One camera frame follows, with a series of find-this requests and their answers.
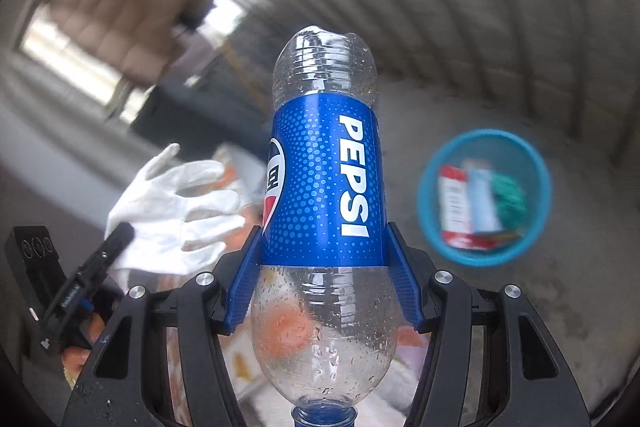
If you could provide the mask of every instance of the blue gripper pad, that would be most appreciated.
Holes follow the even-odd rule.
[[[389,276],[396,289],[404,318],[415,330],[420,330],[426,318],[422,312],[422,292],[414,273],[402,251],[402,241],[396,237],[391,226],[386,226]]]
[[[262,265],[262,230],[255,233],[251,242],[248,245],[245,244],[242,249],[246,250],[244,259],[226,296],[225,326],[230,333],[236,331],[244,321],[258,282]]]

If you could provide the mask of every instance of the green cloth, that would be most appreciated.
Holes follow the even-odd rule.
[[[494,173],[491,190],[502,226],[507,230],[519,228],[527,219],[527,202],[518,182],[511,176]]]

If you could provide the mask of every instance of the bottle neck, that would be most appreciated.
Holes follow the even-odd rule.
[[[336,404],[311,405],[291,411],[295,427],[353,427],[358,412],[355,407]]]

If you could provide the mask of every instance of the pepsi bottle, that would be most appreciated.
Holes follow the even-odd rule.
[[[310,26],[276,62],[252,339],[300,427],[352,425],[396,350],[376,97],[354,34]]]

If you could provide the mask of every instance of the blue dot pattern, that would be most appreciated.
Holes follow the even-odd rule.
[[[341,235],[340,197],[348,190],[340,173],[340,138],[350,137],[340,115],[363,124],[369,237]],[[367,105],[342,94],[320,93],[290,100],[276,113],[273,136],[285,155],[284,187],[264,230],[263,264],[275,266],[386,266],[386,224],[378,122]],[[360,166],[356,160],[342,162]]]

